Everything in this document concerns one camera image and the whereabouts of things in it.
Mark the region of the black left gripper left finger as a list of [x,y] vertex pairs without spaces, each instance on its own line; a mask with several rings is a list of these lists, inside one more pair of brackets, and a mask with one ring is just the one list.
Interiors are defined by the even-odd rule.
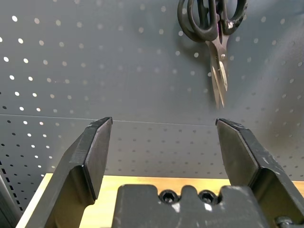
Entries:
[[45,190],[44,227],[79,227],[85,209],[98,198],[111,128],[111,117],[91,122],[64,153]]

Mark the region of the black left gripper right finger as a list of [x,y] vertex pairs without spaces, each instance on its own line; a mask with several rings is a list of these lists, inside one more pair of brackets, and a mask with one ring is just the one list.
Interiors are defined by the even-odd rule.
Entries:
[[243,125],[216,120],[230,184],[248,186],[270,225],[302,225],[304,198],[281,165]]

